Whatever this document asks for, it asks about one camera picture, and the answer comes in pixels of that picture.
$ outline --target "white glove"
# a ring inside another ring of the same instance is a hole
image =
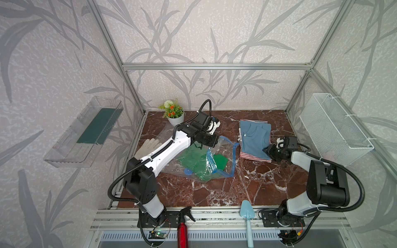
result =
[[[135,153],[134,157],[139,160],[159,148],[161,145],[162,144],[160,143],[160,141],[156,140],[155,138],[152,138],[151,140],[147,139],[145,140],[141,148]]]

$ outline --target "wallpaper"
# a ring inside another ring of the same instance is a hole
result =
[[[0,2],[0,247],[81,247],[142,117],[84,1]],[[43,161],[93,96],[124,110],[90,168]]]
[[[124,63],[305,63],[342,0],[97,2]]]
[[[396,157],[397,1],[356,1],[336,36],[316,66],[327,82],[364,124]],[[306,93],[320,92],[308,82]],[[297,136],[310,142],[299,114],[304,104],[297,101],[288,114]],[[397,184],[372,152],[349,165],[366,191],[364,204],[345,216],[363,248],[391,248],[397,243]],[[358,187],[348,177],[351,202]]]
[[[397,4],[367,3],[353,5],[316,69],[397,159]]]
[[[144,108],[155,110],[177,98],[185,110],[211,99],[214,110],[283,110],[304,71],[161,70],[130,71]]]
[[[317,82],[315,80],[309,78],[301,93],[299,94],[297,100],[295,101],[294,105],[287,113],[287,116],[299,141],[302,144],[309,146],[312,149],[311,153],[319,155],[316,146],[310,138],[309,133],[307,132],[305,126],[299,118],[307,102],[310,100],[314,93],[324,93],[324,91],[317,85]]]

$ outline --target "red and white striped fabric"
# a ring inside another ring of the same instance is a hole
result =
[[[253,120],[247,120],[247,119],[240,119],[240,121],[251,121],[251,122],[262,122],[262,123],[267,123],[267,121],[253,121]],[[241,126],[240,126],[240,122],[239,122],[239,143],[240,143],[240,148],[243,147],[243,144],[241,143],[242,139],[241,139]],[[245,153],[242,150],[240,150],[240,158],[246,158],[249,160],[255,160],[255,161],[263,161],[263,162],[272,162],[272,160],[266,160],[263,158],[258,158],[255,157],[251,154]]]

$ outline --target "light blue trowel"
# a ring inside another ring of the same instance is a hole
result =
[[[247,242],[248,248],[254,248],[254,240],[252,239],[251,221],[250,219],[255,218],[254,209],[251,203],[244,200],[241,203],[240,216],[247,219]]]

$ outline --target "aluminum frame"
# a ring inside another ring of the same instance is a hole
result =
[[[124,79],[124,82],[126,83],[129,91],[131,92],[132,97],[134,98],[135,102],[138,104],[139,110],[141,111],[142,114],[144,114],[145,110],[143,108],[143,105],[142,105],[142,103],[141,103],[141,101],[140,101],[140,99],[139,99],[139,97],[138,97],[138,95],[137,95],[137,93],[136,93],[136,91],[134,89],[134,86],[133,86],[131,80],[129,79],[126,71],[123,69],[122,61],[120,59],[119,54],[117,53],[116,47],[113,44],[112,39],[110,38],[109,31],[107,30],[105,22],[102,19],[102,16],[100,14],[99,7],[96,4],[96,1],[95,0],[85,0],[85,1],[86,1],[87,5],[88,5],[88,8],[89,8],[90,12],[93,15],[94,21],[97,23],[97,25],[99,27],[99,30],[100,30],[100,32],[101,32],[101,34],[102,34],[102,36],[103,36],[103,38],[104,38],[104,40],[106,42],[106,45],[110,49],[110,53],[112,54],[113,59],[116,62],[116,66],[119,69],[120,74],[121,74],[121,76]]]
[[[313,59],[310,61],[310,63],[311,63],[310,69],[313,69],[315,67],[315,65],[318,63],[318,61],[324,54],[324,51],[329,46],[332,38],[334,37],[335,33],[338,31],[339,27],[342,25],[343,21],[345,20],[347,14],[349,13],[354,2],[355,2],[355,0],[344,0],[343,3],[341,4],[341,7],[339,8],[338,12],[336,13],[331,26],[328,28],[328,31],[325,34],[323,40],[321,41],[321,44],[318,47],[316,53],[314,54]],[[305,76],[306,77],[303,77],[301,79],[297,89],[295,90],[294,94],[292,95],[292,98],[289,101],[287,108],[285,109],[286,112],[291,110],[292,105],[294,105],[296,99],[298,98],[302,89],[306,85],[307,75],[305,75]]]
[[[335,90],[330,87],[327,81],[315,70],[312,69],[309,71],[309,75],[317,82],[319,87],[325,92],[330,93],[333,96],[338,96]],[[361,131],[370,138],[373,138],[374,135],[371,131],[364,125],[364,123],[354,114],[354,112],[348,107],[348,105],[340,98],[335,98],[338,103],[346,110],[349,115],[352,115],[353,121],[357,124],[357,126],[361,129]],[[371,140],[371,143],[374,146],[374,150],[372,151],[378,161],[383,165],[383,167],[388,171],[397,182],[397,161],[390,155],[390,153],[386,150],[386,148],[376,139]]]
[[[309,70],[309,63],[125,63],[124,70]]]
[[[258,216],[258,211],[262,208],[277,208],[278,206],[252,206],[256,212],[255,218],[251,219],[253,230],[270,229],[285,230],[292,227],[263,227],[262,220]],[[167,210],[179,211],[182,207],[167,208]],[[114,209],[98,210],[90,231],[131,231],[139,230],[138,208],[133,209]],[[246,221],[240,216],[240,206],[209,206],[209,207],[192,207],[192,215],[196,219],[193,222],[186,217],[186,223],[191,230],[245,230]],[[351,229],[345,215],[342,212],[324,211],[314,222],[313,229]]]
[[[138,142],[139,142],[139,139],[141,137],[143,126],[145,125],[147,116],[148,116],[148,112],[146,112],[141,117],[141,119],[139,121],[137,134],[134,136],[134,140],[131,142],[131,145],[128,148],[128,152],[127,152],[127,155],[126,155],[125,160],[123,162],[123,166],[122,166],[122,168],[120,170],[121,172],[125,171],[125,168],[127,167],[128,159],[131,158],[135,154],[135,152],[137,150]],[[116,191],[121,191],[122,190],[122,186],[123,186],[123,180],[121,180],[118,184],[116,184],[116,186],[113,189],[113,193],[115,193]],[[114,203],[115,203],[115,201],[110,200],[108,209],[113,208],[112,206],[114,205]]]

